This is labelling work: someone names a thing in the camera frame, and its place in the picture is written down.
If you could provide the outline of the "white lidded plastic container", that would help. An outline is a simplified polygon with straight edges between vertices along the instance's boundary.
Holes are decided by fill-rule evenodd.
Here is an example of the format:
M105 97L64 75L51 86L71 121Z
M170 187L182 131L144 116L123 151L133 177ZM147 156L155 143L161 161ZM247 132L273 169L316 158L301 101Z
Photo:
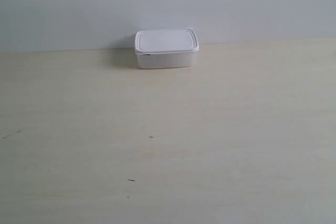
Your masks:
M134 50L142 69L181 68L196 63L199 42L191 29L143 30L135 35Z

